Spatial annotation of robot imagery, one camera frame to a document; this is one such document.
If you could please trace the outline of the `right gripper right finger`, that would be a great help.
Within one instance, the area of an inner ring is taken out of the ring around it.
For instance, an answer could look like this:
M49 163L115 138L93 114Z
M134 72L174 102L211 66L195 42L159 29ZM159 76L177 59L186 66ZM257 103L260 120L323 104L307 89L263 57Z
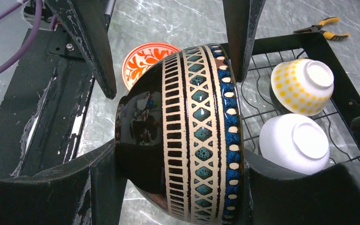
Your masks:
M304 175L244 150L244 168L245 225L360 225L360 163Z

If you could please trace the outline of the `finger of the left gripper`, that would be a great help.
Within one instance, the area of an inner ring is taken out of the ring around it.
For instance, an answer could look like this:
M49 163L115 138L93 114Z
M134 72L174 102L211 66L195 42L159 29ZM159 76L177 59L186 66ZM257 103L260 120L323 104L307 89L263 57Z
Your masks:
M247 74L265 0L223 0L229 57L237 82Z
M104 95L116 96L116 79L108 28L115 0L46 0L62 26L75 41Z

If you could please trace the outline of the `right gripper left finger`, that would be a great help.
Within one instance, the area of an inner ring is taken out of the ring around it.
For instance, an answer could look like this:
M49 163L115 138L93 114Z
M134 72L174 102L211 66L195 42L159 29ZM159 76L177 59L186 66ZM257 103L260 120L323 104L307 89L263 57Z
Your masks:
M110 140L32 177L0 180L0 225L116 225L126 182Z

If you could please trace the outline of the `orange zigzag bowl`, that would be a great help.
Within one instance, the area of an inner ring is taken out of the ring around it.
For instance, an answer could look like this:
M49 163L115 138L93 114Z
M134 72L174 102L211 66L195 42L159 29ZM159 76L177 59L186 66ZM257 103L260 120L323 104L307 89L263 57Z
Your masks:
M150 67L179 50L178 47L164 42L148 42L135 47L122 63L121 75L124 86L130 90Z

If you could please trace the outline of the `white bowl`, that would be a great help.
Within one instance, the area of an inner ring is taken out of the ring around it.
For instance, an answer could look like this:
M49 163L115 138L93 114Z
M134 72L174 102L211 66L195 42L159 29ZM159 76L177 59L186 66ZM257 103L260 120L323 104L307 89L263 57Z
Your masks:
M259 148L265 159L306 175L324 169L330 156L324 130L311 118L294 113L267 120L259 134Z

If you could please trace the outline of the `black wire dish rack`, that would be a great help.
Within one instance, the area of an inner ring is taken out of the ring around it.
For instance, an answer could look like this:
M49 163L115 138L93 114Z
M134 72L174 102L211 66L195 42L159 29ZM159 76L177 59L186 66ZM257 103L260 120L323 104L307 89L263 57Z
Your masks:
M297 113L324 130L329 165L360 162L360 96L321 34L257 39L237 89L248 150L260 153L265 122Z

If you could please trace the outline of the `yellow sun pattern bowl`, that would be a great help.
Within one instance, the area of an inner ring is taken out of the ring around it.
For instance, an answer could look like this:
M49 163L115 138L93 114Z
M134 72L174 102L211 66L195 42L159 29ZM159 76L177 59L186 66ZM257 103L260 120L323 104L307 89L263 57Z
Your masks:
M296 59L274 67L272 91L287 110L305 116L319 114L334 91L334 74L325 63Z

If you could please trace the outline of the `black blue banded bowl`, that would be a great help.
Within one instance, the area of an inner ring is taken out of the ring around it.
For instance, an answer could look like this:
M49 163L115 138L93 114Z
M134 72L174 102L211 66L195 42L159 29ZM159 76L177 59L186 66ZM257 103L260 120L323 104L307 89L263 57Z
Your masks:
M243 186L236 80L220 44L175 52L149 68L118 105L116 158L166 214L233 225Z

